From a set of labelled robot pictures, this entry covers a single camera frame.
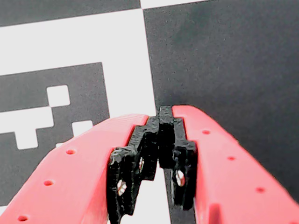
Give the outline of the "red gripper finger with black pad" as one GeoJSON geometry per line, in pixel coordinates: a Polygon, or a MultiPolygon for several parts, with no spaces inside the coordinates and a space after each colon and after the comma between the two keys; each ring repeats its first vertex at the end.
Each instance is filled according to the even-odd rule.
{"type": "Polygon", "coordinates": [[[158,117],[107,119],[51,150],[0,217],[3,224],[118,224],[157,166],[158,117]]]}
{"type": "Polygon", "coordinates": [[[299,205],[215,120],[189,105],[159,109],[160,165],[172,202],[199,224],[296,224],[299,205]]]}

